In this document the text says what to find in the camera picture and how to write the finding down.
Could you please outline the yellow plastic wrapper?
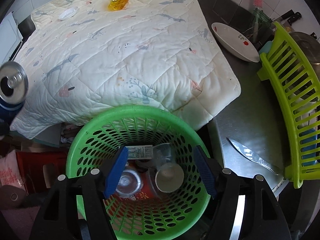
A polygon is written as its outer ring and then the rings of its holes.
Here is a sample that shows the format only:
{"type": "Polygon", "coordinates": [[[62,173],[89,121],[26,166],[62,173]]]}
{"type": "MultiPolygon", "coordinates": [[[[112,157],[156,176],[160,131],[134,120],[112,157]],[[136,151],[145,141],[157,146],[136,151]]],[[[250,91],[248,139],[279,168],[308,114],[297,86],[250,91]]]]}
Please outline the yellow plastic wrapper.
{"type": "Polygon", "coordinates": [[[109,11],[119,11],[124,9],[128,2],[129,0],[111,0],[107,8],[109,11]]]}

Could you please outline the white blue milk carton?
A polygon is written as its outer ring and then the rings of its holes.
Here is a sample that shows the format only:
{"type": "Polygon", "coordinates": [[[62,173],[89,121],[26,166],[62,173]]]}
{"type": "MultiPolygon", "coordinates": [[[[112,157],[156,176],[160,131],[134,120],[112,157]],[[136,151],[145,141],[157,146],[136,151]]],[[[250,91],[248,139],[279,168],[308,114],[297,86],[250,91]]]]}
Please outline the white blue milk carton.
{"type": "Polygon", "coordinates": [[[128,150],[128,160],[145,160],[153,158],[153,146],[126,146],[128,150]]]}

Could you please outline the steel pot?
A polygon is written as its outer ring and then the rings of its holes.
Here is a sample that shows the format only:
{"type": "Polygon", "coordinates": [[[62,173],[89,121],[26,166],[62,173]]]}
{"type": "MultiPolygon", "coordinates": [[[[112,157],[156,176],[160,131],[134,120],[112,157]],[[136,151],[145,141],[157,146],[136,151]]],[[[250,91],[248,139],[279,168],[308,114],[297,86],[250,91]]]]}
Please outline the steel pot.
{"type": "Polygon", "coordinates": [[[319,77],[320,65],[320,44],[314,37],[303,32],[294,31],[290,33],[291,37],[303,51],[308,61],[312,65],[315,73],[319,77]]]}

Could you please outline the white plastic lid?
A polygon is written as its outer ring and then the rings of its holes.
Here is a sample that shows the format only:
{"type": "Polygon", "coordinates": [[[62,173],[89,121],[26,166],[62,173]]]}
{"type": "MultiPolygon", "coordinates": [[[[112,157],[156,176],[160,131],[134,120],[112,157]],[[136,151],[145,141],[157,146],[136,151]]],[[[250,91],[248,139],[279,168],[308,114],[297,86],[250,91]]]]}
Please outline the white plastic lid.
{"type": "Polygon", "coordinates": [[[65,21],[65,20],[73,17],[78,12],[78,10],[79,10],[78,7],[69,8],[60,14],[60,16],[58,17],[58,20],[65,21]]]}

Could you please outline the white paper cup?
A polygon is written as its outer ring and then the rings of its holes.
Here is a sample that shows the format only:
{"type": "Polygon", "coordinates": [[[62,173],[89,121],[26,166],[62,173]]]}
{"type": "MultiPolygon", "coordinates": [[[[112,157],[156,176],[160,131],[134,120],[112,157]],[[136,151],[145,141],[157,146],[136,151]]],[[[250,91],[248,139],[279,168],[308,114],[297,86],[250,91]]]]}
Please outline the white paper cup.
{"type": "Polygon", "coordinates": [[[184,172],[176,163],[166,163],[160,167],[155,176],[157,189],[164,193],[178,190],[184,181],[184,172]]]}

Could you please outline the black handled knife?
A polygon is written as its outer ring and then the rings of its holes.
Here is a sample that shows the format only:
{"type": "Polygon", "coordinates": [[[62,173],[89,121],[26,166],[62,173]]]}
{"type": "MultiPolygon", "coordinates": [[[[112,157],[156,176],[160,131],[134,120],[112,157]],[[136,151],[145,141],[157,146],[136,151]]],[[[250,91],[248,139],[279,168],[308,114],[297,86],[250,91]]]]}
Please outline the black handled knife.
{"type": "Polygon", "coordinates": [[[286,22],[288,25],[292,25],[302,18],[300,12],[294,12],[292,9],[280,16],[280,22],[286,22]]]}

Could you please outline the clear plastic cup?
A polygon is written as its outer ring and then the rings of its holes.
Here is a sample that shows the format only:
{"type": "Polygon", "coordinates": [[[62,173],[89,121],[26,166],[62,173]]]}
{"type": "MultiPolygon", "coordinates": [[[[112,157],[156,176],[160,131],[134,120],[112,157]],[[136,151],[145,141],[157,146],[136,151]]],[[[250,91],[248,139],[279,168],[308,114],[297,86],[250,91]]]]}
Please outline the clear plastic cup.
{"type": "Polygon", "coordinates": [[[131,168],[126,168],[116,187],[116,194],[121,198],[130,198],[141,190],[143,181],[140,174],[131,168]]]}

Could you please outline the green plastic waste basket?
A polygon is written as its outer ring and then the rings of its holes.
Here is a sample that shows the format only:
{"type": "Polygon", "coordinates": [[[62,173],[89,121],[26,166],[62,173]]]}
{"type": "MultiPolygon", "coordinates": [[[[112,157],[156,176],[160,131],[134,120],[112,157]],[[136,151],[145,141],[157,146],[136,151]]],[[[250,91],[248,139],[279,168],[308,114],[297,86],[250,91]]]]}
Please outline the green plastic waste basket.
{"type": "MultiPolygon", "coordinates": [[[[160,193],[161,199],[123,202],[112,195],[103,210],[118,239],[175,239],[187,232],[204,213],[209,195],[197,170],[193,149],[203,146],[199,135],[182,119],[148,106],[109,109],[88,122],[72,142],[66,163],[69,177],[83,176],[112,159],[121,146],[156,146],[170,143],[175,161],[184,172],[181,187],[160,193]]],[[[151,160],[130,160],[145,172],[151,160]]]]}

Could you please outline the steel kitchen knife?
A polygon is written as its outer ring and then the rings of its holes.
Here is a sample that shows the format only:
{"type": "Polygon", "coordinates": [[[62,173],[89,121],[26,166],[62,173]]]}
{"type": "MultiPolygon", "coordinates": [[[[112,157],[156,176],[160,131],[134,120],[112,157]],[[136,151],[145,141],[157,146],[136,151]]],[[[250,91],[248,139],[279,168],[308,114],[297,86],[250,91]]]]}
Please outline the steel kitchen knife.
{"type": "Polygon", "coordinates": [[[227,140],[242,156],[244,156],[249,161],[264,167],[265,169],[269,170],[270,172],[272,172],[277,176],[283,174],[282,170],[279,167],[269,163],[268,161],[263,159],[260,155],[258,155],[253,150],[248,148],[247,146],[231,138],[227,138],[227,140]]]}

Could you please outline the red plastic snack cup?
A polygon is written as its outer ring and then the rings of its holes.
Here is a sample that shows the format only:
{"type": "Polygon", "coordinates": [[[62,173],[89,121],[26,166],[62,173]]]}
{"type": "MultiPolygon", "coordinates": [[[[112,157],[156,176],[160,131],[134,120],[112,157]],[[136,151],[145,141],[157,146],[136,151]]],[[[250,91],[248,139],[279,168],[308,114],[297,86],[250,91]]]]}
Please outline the red plastic snack cup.
{"type": "Polygon", "coordinates": [[[131,196],[130,198],[121,198],[116,194],[116,192],[114,192],[113,195],[115,197],[119,198],[123,202],[147,201],[147,200],[162,198],[159,190],[155,185],[156,170],[154,168],[150,167],[145,172],[140,172],[138,169],[130,165],[126,166],[125,169],[126,168],[134,169],[140,174],[143,181],[143,187],[139,192],[137,192],[135,195],[131,196]]]}

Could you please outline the blue silver drink can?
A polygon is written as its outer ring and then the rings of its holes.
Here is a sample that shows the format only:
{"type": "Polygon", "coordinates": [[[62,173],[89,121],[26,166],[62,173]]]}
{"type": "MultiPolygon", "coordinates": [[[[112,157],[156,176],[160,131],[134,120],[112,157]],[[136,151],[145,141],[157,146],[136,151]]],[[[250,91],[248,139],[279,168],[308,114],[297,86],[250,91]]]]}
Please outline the blue silver drink can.
{"type": "Polygon", "coordinates": [[[1,136],[10,131],[10,125],[22,109],[28,92],[28,77],[20,64],[8,61],[1,65],[0,111],[1,136]]]}

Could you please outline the white ceramic bowl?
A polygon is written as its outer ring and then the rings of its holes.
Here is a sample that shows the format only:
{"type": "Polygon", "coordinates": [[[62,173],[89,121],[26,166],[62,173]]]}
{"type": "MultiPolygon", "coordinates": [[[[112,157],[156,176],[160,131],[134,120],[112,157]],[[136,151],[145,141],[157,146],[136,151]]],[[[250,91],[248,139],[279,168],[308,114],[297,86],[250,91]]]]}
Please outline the white ceramic bowl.
{"type": "Polygon", "coordinates": [[[215,38],[231,54],[247,62],[258,63],[260,61],[259,53],[253,44],[244,35],[232,27],[215,22],[212,24],[212,30],[215,38]]]}

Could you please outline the cream quilted mat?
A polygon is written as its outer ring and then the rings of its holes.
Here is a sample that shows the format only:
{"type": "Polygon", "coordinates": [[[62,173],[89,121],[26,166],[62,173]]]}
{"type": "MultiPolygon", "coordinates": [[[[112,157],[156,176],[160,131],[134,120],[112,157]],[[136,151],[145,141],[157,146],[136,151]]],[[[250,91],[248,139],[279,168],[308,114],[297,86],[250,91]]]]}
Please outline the cream quilted mat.
{"type": "Polygon", "coordinates": [[[200,129],[241,93],[197,0],[52,0],[16,56],[29,89],[10,128],[33,139],[122,105],[168,111],[200,129]],[[65,10],[78,7],[60,21],[65,10]]]}

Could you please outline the white microwave oven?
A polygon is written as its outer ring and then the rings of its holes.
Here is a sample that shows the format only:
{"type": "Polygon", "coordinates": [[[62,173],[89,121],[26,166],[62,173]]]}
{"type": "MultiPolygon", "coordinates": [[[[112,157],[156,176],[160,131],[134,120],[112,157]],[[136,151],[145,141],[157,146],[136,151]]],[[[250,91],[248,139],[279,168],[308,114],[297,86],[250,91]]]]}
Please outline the white microwave oven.
{"type": "Polygon", "coordinates": [[[0,62],[10,60],[14,51],[22,43],[23,37],[14,20],[12,12],[9,12],[0,25],[0,62]]]}

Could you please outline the lime green dish rack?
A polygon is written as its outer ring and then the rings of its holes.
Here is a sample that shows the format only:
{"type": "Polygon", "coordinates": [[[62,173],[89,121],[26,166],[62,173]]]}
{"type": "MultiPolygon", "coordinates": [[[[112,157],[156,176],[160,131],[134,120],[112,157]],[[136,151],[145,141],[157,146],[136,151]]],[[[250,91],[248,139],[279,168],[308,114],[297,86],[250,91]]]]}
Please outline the lime green dish rack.
{"type": "Polygon", "coordinates": [[[260,80],[270,80],[289,139],[284,178],[300,188],[319,179],[319,79],[297,42],[279,23],[268,53],[261,53],[260,80]]]}

